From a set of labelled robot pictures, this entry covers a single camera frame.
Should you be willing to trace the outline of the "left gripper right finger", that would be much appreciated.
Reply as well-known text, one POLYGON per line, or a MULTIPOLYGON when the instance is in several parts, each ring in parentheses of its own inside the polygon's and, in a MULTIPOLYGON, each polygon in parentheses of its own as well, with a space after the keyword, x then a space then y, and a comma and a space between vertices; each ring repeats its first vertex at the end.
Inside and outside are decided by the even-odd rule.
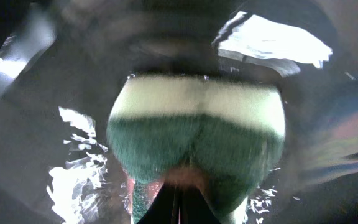
POLYGON ((181 224, 220 224, 214 216, 200 190, 194 187, 185 189, 180 202, 181 224))

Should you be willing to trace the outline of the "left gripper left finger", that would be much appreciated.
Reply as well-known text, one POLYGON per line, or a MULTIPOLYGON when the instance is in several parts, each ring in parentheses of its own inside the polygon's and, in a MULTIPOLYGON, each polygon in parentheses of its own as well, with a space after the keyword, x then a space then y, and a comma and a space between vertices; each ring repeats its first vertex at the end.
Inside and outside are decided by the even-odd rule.
POLYGON ((164 184, 137 224, 179 224, 179 191, 164 184))

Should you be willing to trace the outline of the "green scrubbing sponge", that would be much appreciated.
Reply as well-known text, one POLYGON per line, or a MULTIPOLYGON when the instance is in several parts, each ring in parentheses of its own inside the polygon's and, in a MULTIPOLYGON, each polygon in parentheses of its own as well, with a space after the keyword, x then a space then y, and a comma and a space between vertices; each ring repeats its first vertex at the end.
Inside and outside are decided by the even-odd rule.
POLYGON ((280 160, 285 114, 271 85, 147 76, 124 84, 111 110, 106 138, 135 181, 133 219, 147 206, 147 185, 190 170, 209 179, 209 206, 222 222, 280 160))

